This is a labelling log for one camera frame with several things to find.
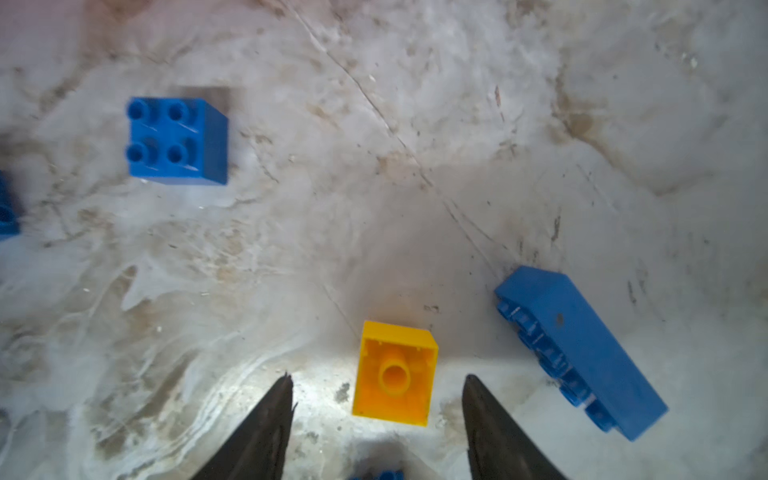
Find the blue square brick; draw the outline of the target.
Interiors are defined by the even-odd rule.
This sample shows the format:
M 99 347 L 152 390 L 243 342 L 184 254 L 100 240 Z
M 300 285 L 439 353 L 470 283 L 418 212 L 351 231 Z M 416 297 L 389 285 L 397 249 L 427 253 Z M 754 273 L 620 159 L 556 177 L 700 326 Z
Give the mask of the blue square brick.
M 125 158 L 135 178 L 166 185 L 228 182 L 228 118 L 202 98 L 133 97 Z

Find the small yellow brick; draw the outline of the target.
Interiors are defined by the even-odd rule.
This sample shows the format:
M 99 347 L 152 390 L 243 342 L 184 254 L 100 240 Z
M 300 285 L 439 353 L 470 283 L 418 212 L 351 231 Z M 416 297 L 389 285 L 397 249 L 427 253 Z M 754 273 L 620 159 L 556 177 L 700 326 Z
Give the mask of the small yellow brick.
M 427 426 L 438 352 L 427 330 L 365 322 L 352 413 Z

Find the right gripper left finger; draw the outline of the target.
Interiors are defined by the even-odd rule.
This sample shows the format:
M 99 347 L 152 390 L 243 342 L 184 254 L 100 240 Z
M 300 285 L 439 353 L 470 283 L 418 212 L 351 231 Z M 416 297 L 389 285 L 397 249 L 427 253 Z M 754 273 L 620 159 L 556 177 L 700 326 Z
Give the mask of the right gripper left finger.
M 192 479 L 280 480 L 294 410 L 293 381 L 285 374 Z

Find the blue long brick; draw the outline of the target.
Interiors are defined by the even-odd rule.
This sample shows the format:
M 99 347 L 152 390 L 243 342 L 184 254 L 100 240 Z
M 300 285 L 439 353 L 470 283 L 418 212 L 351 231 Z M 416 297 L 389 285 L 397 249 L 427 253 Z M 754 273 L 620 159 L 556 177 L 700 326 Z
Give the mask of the blue long brick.
M 15 209 L 9 180 L 0 175 L 0 240 L 5 241 L 21 233 L 19 217 Z

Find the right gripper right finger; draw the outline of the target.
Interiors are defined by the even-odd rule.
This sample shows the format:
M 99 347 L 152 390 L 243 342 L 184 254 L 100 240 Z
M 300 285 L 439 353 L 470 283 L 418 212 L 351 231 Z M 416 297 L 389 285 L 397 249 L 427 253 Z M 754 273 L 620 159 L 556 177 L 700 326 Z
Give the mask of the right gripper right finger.
M 474 374 L 465 379 L 462 412 L 474 480 L 565 479 Z

